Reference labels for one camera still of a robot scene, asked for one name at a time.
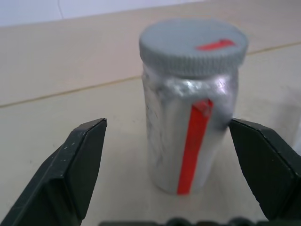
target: table surface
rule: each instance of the table surface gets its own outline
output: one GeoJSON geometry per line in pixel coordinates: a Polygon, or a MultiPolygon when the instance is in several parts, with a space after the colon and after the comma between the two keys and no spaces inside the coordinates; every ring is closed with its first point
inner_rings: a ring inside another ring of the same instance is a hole
{"type": "Polygon", "coordinates": [[[209,1],[1,28],[0,220],[70,131],[101,117],[108,128],[82,225],[163,223],[175,216],[191,222],[264,219],[229,133],[199,193],[168,195],[151,183],[138,37],[148,24],[175,16],[213,16],[237,25],[251,45],[235,115],[275,129],[292,144],[301,115],[300,7],[298,0],[209,1]]]}

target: red strip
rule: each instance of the red strip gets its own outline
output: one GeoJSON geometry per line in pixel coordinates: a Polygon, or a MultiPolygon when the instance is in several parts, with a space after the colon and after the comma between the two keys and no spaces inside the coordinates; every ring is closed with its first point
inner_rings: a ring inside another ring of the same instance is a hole
{"type": "Polygon", "coordinates": [[[218,42],[213,42],[210,44],[206,44],[204,46],[197,46],[196,49],[210,51],[210,50],[225,48],[228,46],[235,46],[235,43],[229,39],[221,39],[218,42]]]}
{"type": "Polygon", "coordinates": [[[213,103],[209,99],[195,102],[192,105],[177,194],[190,192],[197,167],[198,153],[201,149],[212,107],[213,103]]]}

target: bottle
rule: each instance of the bottle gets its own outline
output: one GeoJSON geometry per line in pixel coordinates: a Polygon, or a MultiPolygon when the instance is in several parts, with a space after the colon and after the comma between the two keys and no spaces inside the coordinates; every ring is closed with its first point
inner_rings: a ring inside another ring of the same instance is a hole
{"type": "Polygon", "coordinates": [[[217,20],[171,19],[140,36],[153,182],[172,194],[199,190],[232,118],[248,41],[217,20]]]}

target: metal cylinder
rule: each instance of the metal cylinder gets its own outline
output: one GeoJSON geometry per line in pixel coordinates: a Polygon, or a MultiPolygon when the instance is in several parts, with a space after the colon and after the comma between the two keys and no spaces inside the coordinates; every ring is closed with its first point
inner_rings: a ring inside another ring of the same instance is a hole
{"type": "Polygon", "coordinates": [[[216,20],[173,19],[140,36],[153,182],[189,194],[206,181],[232,118],[247,39],[216,20]]]}

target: aluminum bottle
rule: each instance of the aluminum bottle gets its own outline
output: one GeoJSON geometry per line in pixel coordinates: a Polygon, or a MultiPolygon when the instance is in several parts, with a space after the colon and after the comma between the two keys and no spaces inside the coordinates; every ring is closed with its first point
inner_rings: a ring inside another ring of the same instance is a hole
{"type": "Polygon", "coordinates": [[[140,36],[150,177],[172,194],[203,186],[232,118],[247,38],[217,20],[172,19],[140,36]]]}

